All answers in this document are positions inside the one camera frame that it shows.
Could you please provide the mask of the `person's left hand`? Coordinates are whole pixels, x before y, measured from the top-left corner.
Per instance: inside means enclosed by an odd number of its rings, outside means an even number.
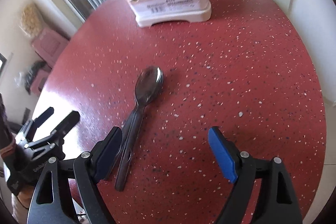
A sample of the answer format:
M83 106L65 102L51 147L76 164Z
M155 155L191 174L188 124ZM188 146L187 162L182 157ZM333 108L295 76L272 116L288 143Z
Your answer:
M11 194L12 216L19 224L26 224L34 187L26 185L17 196Z

